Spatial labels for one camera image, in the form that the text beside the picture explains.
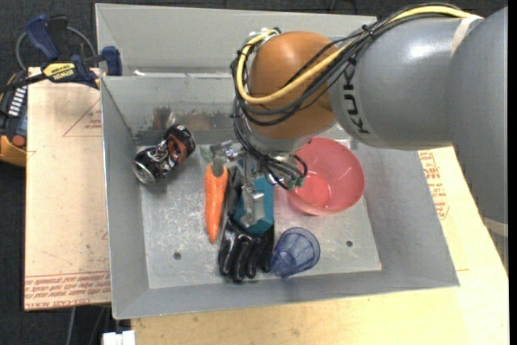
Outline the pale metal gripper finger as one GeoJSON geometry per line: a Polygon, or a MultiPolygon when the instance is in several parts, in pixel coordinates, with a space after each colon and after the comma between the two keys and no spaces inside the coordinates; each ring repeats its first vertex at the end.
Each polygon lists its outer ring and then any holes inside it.
{"type": "Polygon", "coordinates": [[[226,145],[212,145],[210,153],[212,155],[212,173],[215,177],[221,177],[227,162],[226,145]]]}
{"type": "Polygon", "coordinates": [[[245,188],[242,193],[244,213],[241,217],[243,225],[255,225],[265,217],[264,193],[253,188],[245,188]]]}

